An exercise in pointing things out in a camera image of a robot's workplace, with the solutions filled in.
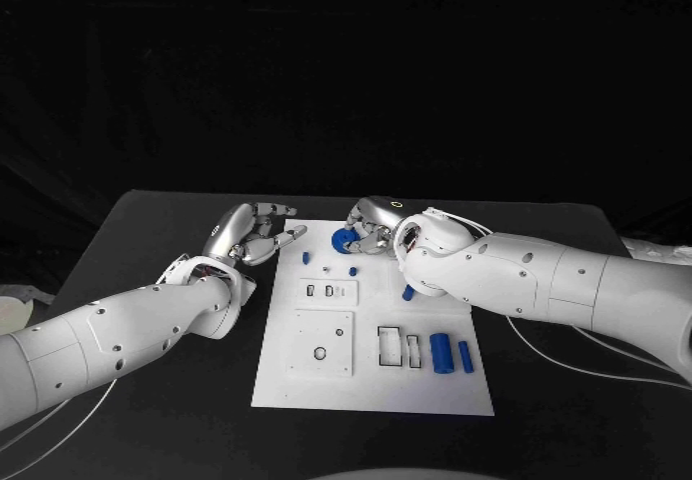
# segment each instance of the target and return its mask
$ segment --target blue object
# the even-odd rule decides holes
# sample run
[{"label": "blue object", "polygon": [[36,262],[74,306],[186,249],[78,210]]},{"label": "blue object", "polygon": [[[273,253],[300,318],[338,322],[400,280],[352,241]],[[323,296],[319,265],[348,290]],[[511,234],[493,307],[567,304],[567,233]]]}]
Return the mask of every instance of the blue object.
[{"label": "blue object", "polygon": [[465,364],[465,372],[473,373],[472,354],[469,353],[469,344],[459,342],[459,353],[462,354],[462,363]]},{"label": "blue object", "polygon": [[361,235],[356,230],[346,230],[341,228],[332,235],[332,246],[339,253],[351,253],[345,248],[344,244],[349,242],[356,242],[361,240]]},{"label": "blue object", "polygon": [[430,351],[433,352],[436,373],[452,373],[455,371],[455,360],[452,358],[450,336],[446,333],[436,333],[430,336]]},{"label": "blue object", "polygon": [[411,285],[407,285],[407,289],[404,290],[404,294],[401,295],[401,298],[410,302],[411,299],[414,298],[414,287]]}]

